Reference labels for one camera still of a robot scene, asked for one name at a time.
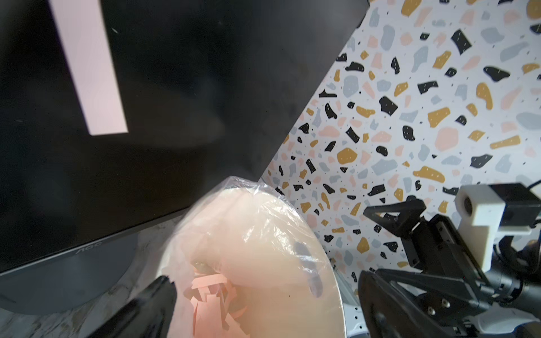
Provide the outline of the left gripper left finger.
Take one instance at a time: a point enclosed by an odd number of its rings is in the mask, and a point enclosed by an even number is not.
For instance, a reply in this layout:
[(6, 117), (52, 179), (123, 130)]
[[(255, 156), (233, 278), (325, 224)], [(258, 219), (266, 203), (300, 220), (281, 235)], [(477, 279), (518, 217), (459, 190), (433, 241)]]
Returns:
[(177, 291), (166, 276), (158, 277), (107, 322), (91, 338), (166, 337), (173, 318)]

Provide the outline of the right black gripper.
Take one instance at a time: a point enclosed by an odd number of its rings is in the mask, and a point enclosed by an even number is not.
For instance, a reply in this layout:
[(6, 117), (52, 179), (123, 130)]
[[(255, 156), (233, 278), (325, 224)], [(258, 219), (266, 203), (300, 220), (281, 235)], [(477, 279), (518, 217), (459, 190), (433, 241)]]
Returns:
[(443, 215), (421, 218), (425, 210), (420, 199), (365, 208), (366, 218), (394, 236), (406, 238), (409, 262), (421, 271), (379, 269), (376, 275), (425, 290), (450, 304), (489, 304), (490, 283), (451, 220)]

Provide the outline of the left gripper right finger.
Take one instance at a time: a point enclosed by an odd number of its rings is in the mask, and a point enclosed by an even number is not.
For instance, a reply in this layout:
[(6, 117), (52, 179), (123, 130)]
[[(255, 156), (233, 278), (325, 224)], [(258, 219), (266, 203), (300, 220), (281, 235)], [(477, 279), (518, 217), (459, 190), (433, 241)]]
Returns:
[(359, 301), (371, 337), (449, 337), (435, 318), (456, 315), (458, 306), (477, 309), (477, 304), (449, 302), (417, 287), (387, 282), (376, 272), (363, 271), (359, 277)]

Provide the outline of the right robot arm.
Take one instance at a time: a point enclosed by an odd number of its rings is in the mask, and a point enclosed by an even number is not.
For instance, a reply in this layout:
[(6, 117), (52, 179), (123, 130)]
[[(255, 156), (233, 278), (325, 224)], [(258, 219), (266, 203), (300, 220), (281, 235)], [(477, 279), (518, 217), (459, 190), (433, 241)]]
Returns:
[(423, 217), (419, 199), (370, 206), (366, 218), (401, 239), (412, 271), (359, 277), (372, 337), (491, 337), (540, 319), (540, 274), (493, 252), (482, 271), (452, 221)]

